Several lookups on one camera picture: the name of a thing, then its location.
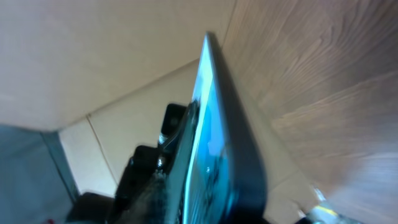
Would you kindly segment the black smartphone blue screen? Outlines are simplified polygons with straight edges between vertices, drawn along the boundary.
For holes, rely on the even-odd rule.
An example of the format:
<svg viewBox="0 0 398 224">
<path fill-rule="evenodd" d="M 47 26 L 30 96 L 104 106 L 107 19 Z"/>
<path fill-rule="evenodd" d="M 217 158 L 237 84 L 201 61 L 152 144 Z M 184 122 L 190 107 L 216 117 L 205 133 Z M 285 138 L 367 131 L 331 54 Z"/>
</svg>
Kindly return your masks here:
<svg viewBox="0 0 398 224">
<path fill-rule="evenodd" d="M 168 178 L 169 216 L 181 223 L 264 223 L 259 147 L 212 32 L 204 37 L 182 132 Z"/>
</svg>

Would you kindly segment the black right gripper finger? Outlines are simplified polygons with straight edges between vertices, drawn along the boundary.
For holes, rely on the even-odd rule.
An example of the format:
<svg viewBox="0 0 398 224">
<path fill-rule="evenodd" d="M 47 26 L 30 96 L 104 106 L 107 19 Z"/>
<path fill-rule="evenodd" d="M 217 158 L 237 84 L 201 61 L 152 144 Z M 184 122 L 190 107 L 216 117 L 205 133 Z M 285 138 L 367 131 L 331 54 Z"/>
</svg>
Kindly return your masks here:
<svg viewBox="0 0 398 224">
<path fill-rule="evenodd" d="M 174 223 L 174 198 L 167 177 L 151 177 L 113 223 Z"/>
</svg>

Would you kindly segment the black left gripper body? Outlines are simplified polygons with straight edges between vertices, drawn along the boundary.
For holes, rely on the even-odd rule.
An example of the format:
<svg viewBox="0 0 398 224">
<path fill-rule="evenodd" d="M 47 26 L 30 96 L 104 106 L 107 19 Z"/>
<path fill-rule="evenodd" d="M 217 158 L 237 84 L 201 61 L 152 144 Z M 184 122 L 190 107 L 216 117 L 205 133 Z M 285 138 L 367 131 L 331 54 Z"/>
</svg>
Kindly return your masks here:
<svg viewBox="0 0 398 224">
<path fill-rule="evenodd" d="M 142 193 L 156 171 L 168 172 L 174 163 L 190 107 L 167 105 L 156 147 L 139 145 L 130 157 L 114 195 L 114 209 L 123 211 Z"/>
</svg>

